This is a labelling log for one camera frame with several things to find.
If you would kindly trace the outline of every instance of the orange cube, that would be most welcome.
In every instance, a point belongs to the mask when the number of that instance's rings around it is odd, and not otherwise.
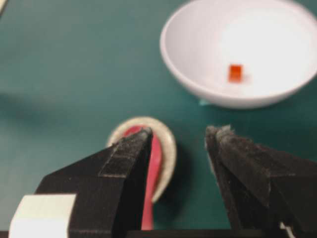
[[[240,64],[232,64],[229,67],[229,82],[241,83],[243,67]]]

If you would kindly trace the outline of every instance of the bowl rim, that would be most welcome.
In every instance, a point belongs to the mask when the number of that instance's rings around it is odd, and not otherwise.
[[[173,21],[173,19],[178,14],[180,14],[183,10],[185,10],[187,7],[190,7],[191,4],[193,4],[197,1],[204,1],[204,0],[189,0],[188,2],[182,4],[180,7],[178,7],[170,15],[170,17],[167,19],[165,25],[162,28],[160,39],[159,39],[160,53],[161,53],[161,57],[162,57],[164,63],[166,64],[167,68],[171,71],[171,73],[175,76],[175,78],[180,83],[185,84],[185,86],[188,87],[189,89],[195,90],[195,91],[199,92],[200,94],[212,95],[215,97],[222,97],[222,98],[232,99],[232,100],[250,100],[250,99],[260,100],[260,99],[267,99],[267,98],[282,97],[284,95],[291,94],[295,90],[300,89],[300,88],[304,87],[305,85],[307,85],[310,81],[312,81],[317,76],[317,65],[316,65],[315,72],[312,73],[312,75],[310,77],[307,77],[306,80],[301,81],[301,83],[299,83],[296,87],[292,87],[292,88],[289,88],[287,90],[277,92],[277,93],[271,93],[271,94],[267,94],[267,95],[252,95],[252,96],[228,95],[228,94],[217,92],[217,91],[214,91],[210,88],[204,87],[204,86],[196,83],[195,81],[191,80],[190,78],[185,76],[181,71],[179,71],[178,68],[173,64],[173,61],[170,59],[168,52],[167,52],[167,49],[166,49],[165,39],[166,39],[167,30],[168,30],[171,22]],[[312,14],[311,11],[309,11],[309,9],[307,9],[305,6],[303,6],[302,4],[300,4],[298,2],[295,2],[294,0],[279,0],[279,1],[283,1],[283,2],[286,2],[288,4],[293,4],[296,7],[301,8],[303,11],[305,11],[307,13],[307,16],[312,19],[312,22],[315,23],[316,28],[317,28],[317,16]]]

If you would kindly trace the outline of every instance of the white tape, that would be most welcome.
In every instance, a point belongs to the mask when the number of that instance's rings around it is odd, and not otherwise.
[[[5,2],[6,2],[6,0],[0,0],[0,12],[1,12],[1,9],[3,8]]]
[[[280,223],[279,227],[280,227],[280,229],[286,231],[286,233],[287,233],[287,235],[288,235],[289,238],[296,238],[296,237],[294,236],[293,232],[292,232],[292,228],[287,227],[287,226],[284,225],[284,223],[282,223],[282,222]]]
[[[25,195],[10,224],[9,238],[67,238],[75,194]]]

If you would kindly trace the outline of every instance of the green cutting mat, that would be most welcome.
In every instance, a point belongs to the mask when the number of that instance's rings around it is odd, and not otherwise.
[[[254,111],[201,107],[170,75],[159,35],[183,0],[10,0],[0,20],[0,230],[42,177],[101,150],[111,130],[152,116],[175,134],[157,229],[228,228],[204,150],[207,125],[317,160],[317,81]],[[317,14],[317,1],[302,1]]]

